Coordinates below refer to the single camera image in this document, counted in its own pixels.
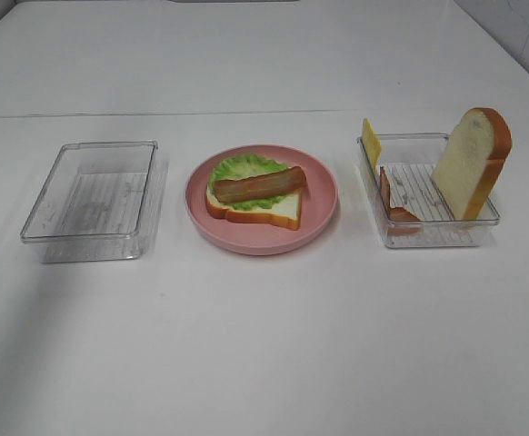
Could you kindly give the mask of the left clear plastic tray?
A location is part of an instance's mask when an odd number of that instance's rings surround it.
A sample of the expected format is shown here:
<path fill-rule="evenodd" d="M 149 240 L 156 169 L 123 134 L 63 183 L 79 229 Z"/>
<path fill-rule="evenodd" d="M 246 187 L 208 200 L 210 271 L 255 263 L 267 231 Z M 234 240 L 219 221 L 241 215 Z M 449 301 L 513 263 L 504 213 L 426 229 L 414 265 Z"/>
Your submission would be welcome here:
<path fill-rule="evenodd" d="M 149 248 L 164 167 L 154 141 L 61 147 L 20 232 L 42 263 L 132 260 Z"/>

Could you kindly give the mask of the right clear plastic tray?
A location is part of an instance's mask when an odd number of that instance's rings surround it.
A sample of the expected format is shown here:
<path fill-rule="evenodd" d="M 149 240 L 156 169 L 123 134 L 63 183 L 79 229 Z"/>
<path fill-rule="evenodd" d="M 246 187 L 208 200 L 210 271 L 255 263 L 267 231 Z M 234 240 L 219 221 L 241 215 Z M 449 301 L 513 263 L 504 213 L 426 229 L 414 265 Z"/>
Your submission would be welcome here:
<path fill-rule="evenodd" d="M 392 249 L 479 246 L 500 215 L 487 200 L 474 221 L 456 221 L 443 196 L 431 179 L 442 156 L 449 135 L 446 133 L 379 134 L 382 152 L 374 174 L 368 162 L 362 139 L 361 176 L 383 244 Z M 383 166 L 391 187 L 391 205 L 404 207 L 420 219 L 420 231 L 411 235 L 390 235 L 388 220 L 380 194 L 380 167 Z"/>

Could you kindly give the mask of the yellow cheese slice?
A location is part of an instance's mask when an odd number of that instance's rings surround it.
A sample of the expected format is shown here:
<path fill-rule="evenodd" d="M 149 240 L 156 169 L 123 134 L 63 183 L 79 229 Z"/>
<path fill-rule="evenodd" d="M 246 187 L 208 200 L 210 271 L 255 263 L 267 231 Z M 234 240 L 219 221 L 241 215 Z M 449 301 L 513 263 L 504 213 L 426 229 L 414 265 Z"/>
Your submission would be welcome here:
<path fill-rule="evenodd" d="M 368 162 L 371 165 L 374 174 L 377 174 L 377 164 L 382 152 L 382 145 L 368 118 L 363 119 L 361 139 L 364 144 Z"/>

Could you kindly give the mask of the green lettuce leaf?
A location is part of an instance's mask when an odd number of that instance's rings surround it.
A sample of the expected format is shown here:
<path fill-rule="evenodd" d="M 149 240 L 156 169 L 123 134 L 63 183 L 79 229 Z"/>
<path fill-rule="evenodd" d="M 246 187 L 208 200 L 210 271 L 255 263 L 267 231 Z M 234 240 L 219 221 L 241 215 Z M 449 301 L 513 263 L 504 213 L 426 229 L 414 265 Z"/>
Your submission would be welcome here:
<path fill-rule="evenodd" d="M 274 159 L 257 154 L 240 154 L 228 157 L 221 161 L 211 172 L 206 188 L 207 198 L 210 203 L 218 207 L 232 208 L 237 211 L 249 212 L 257 208 L 272 209 L 275 204 L 284 201 L 288 194 L 235 203 L 221 203 L 214 195 L 214 182 L 219 180 L 240 180 L 252 176 L 280 172 L 288 168 L 289 165 L 286 163 L 278 163 Z"/>

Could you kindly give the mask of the pink ham slice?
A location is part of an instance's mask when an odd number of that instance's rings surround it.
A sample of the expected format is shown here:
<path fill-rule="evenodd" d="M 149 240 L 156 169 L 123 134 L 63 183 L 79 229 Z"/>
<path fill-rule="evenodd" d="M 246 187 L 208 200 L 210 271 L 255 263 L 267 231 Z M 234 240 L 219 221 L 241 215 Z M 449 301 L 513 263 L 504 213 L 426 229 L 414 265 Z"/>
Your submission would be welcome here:
<path fill-rule="evenodd" d="M 391 205 L 391 187 L 383 166 L 380 167 L 380 194 L 388 220 L 387 231 L 390 235 L 411 235 L 420 231 L 419 226 L 408 226 L 404 224 L 417 223 L 420 221 L 419 218 L 408 212 L 404 207 L 393 207 Z"/>

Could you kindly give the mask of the clear plastic tray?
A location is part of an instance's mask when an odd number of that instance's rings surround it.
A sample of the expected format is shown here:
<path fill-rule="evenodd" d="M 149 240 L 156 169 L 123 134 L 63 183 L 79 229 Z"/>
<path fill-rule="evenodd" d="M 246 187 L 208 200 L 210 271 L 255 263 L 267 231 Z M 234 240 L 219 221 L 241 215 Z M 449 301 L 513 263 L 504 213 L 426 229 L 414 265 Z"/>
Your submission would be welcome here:
<path fill-rule="evenodd" d="M 154 141 L 61 147 L 20 232 L 42 263 L 132 260 L 149 248 L 164 167 Z"/>
<path fill-rule="evenodd" d="M 374 174 L 368 162 L 362 139 L 361 176 L 383 244 L 392 249 L 479 246 L 500 215 L 487 200 L 474 221 L 456 221 L 443 196 L 431 179 L 442 156 L 449 135 L 446 133 L 379 134 L 382 152 Z M 388 220 L 380 194 L 380 167 L 383 166 L 391 187 L 391 205 L 404 207 L 420 219 L 420 231 L 411 235 L 390 235 Z"/>

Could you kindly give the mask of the brown bacon strip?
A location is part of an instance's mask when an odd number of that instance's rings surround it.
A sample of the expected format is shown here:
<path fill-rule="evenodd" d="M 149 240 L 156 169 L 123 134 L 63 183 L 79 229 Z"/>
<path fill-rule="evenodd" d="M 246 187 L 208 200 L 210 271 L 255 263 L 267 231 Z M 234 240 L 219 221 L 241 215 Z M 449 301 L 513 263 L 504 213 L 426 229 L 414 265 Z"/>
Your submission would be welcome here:
<path fill-rule="evenodd" d="M 215 181 L 214 195 L 221 203 L 235 203 L 284 195 L 306 186 L 304 170 L 295 166 L 240 180 Z"/>

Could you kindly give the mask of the bread slice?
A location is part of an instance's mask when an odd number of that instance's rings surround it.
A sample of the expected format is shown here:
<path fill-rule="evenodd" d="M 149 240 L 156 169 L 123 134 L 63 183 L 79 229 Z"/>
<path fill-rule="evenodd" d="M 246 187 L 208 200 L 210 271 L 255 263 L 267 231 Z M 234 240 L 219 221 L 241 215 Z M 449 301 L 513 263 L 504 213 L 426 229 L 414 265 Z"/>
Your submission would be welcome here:
<path fill-rule="evenodd" d="M 210 203 L 205 191 L 205 206 L 208 214 L 215 219 L 232 223 L 271 224 L 289 230 L 298 230 L 301 224 L 302 194 L 303 189 L 300 188 L 288 193 L 288 197 L 275 204 L 272 209 L 257 208 L 254 211 L 244 212 L 227 207 L 218 207 Z"/>
<path fill-rule="evenodd" d="M 463 115 L 432 174 L 455 220 L 478 217 L 512 145 L 509 127 L 495 109 L 475 107 Z"/>

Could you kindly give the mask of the pink round plate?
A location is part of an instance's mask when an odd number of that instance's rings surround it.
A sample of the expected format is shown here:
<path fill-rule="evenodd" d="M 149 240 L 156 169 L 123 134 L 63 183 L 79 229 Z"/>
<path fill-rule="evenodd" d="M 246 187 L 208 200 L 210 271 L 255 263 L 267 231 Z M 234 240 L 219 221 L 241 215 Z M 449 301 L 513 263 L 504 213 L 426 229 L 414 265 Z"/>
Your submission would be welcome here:
<path fill-rule="evenodd" d="M 249 255 L 286 253 L 318 236 L 338 190 L 313 156 L 279 145 L 247 145 L 200 164 L 185 189 L 186 208 L 209 242 Z"/>

